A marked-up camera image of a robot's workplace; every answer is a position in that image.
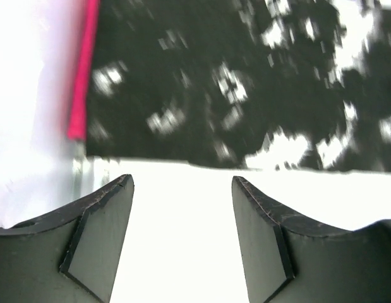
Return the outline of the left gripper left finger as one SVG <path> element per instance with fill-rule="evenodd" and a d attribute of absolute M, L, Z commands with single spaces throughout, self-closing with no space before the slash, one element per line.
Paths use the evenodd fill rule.
<path fill-rule="evenodd" d="M 54 211 L 0 228 L 0 303 L 109 302 L 134 194 L 122 175 Z"/>

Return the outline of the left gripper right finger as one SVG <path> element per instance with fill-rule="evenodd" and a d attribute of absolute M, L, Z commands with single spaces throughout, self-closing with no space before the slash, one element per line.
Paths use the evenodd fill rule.
<path fill-rule="evenodd" d="M 391 220 L 348 231 L 232 180 L 250 302 L 391 302 Z"/>

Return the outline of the black white tie-dye trousers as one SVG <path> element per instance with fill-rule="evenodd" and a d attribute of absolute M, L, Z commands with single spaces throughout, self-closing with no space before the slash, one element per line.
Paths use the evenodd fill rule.
<path fill-rule="evenodd" d="M 86 153 L 391 172 L 391 1 L 102 1 Z"/>

